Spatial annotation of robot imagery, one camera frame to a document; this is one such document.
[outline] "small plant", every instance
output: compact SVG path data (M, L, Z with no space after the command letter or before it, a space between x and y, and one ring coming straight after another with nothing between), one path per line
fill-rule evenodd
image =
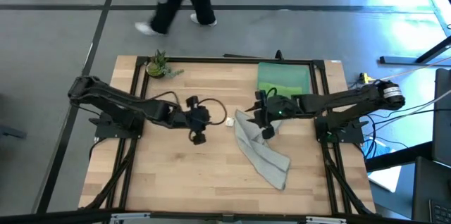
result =
M156 79L167 76L174 78L175 76L183 73L184 70L172 71L172 68L167 64L169 58L166 58L165 51L156 50L155 56L150 58L150 63L147 65L146 71L151 77Z

